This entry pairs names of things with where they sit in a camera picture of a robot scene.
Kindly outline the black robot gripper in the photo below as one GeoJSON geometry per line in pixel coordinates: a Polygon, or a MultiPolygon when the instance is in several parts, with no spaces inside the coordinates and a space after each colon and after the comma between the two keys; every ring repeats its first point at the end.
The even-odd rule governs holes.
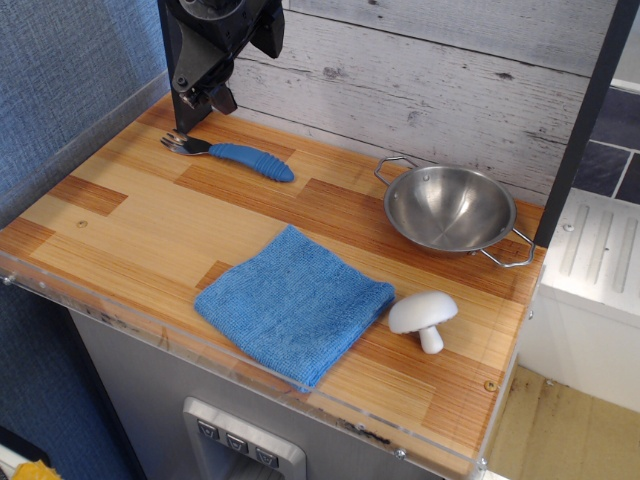
{"type": "Polygon", "coordinates": [[[172,87],[192,109],[206,104],[231,114],[237,103],[224,84],[235,58],[247,44],[272,59],[283,47],[285,19],[280,1],[168,1],[169,13],[177,21],[181,47],[172,87]]]}

